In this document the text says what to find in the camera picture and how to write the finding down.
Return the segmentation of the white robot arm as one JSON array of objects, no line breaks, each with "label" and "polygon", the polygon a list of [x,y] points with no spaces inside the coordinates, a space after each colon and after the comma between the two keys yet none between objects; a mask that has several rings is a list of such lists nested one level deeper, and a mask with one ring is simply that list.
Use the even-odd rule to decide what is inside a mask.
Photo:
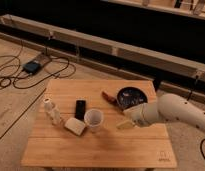
[{"label": "white robot arm", "polygon": [[124,115],[139,127],[182,122],[205,133],[205,111],[176,94],[164,94],[154,102],[137,104],[132,100],[117,100],[117,104]]}]

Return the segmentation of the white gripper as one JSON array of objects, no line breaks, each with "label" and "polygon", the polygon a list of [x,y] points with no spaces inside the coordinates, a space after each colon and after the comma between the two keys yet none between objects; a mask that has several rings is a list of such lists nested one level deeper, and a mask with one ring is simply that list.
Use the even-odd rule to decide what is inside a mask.
[{"label": "white gripper", "polygon": [[150,109],[148,103],[143,103],[125,109],[123,114],[130,120],[125,120],[117,124],[119,130],[132,129],[135,124],[139,127],[148,127],[151,122],[146,118],[147,111]]}]

